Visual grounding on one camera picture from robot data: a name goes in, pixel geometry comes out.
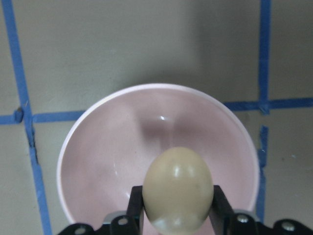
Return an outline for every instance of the blue painter's tape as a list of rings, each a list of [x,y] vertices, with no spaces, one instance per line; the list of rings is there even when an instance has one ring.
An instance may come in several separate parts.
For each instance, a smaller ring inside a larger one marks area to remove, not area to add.
[[[37,201],[39,205],[43,231],[45,235],[52,235],[48,206],[46,203],[43,174],[41,171],[41,167],[37,161],[36,149],[33,147],[29,148],[29,155],[30,155],[30,160],[31,160],[31,166],[33,169],[33,177],[35,180],[35,189],[36,189],[36,195],[37,195]]]
[[[224,105],[229,108],[231,111],[248,111],[248,110],[258,110],[258,102],[225,102]]]
[[[21,123],[24,117],[24,111],[21,108],[18,108],[14,111],[13,116],[16,123]]]
[[[256,203],[256,214],[260,221],[264,222],[264,212],[265,212],[265,193],[266,193],[266,178],[263,171],[260,172],[260,187]]]
[[[2,0],[2,9],[4,14],[5,25],[7,29],[7,35],[9,40],[9,46],[11,51],[11,58],[13,64],[13,70],[15,74],[15,80],[18,88],[18,94],[21,104],[21,110],[24,114],[24,126],[29,143],[29,152],[31,158],[31,165],[34,177],[34,183],[36,188],[36,195],[38,200],[38,206],[41,216],[42,228],[44,235],[51,235],[51,225],[48,213],[48,207],[45,198],[45,188],[42,179],[42,173],[40,166],[38,165],[35,140],[34,140],[34,129],[32,122],[32,112],[29,103],[29,96],[27,91],[26,79],[22,63],[22,54],[20,50],[20,43],[18,38],[18,32],[15,23],[13,5],[11,0]],[[14,121],[21,120],[21,113],[13,114]]]
[[[53,122],[53,121],[75,121],[83,113],[84,111],[35,114],[33,116],[33,121],[35,123]]]
[[[271,109],[313,107],[313,98],[277,99],[269,102]]]
[[[260,45],[259,45],[259,105],[264,115],[269,114],[268,105],[268,64],[270,38],[270,5],[271,0],[261,0]]]
[[[0,116],[0,125],[11,125],[16,124],[14,115],[3,115]]]
[[[260,142],[261,148],[258,150],[259,164],[260,164],[260,187],[257,198],[256,213],[260,221],[264,221],[265,211],[265,193],[266,193],[266,178],[263,168],[267,164],[267,152],[268,152],[268,127],[261,126],[260,130]]]

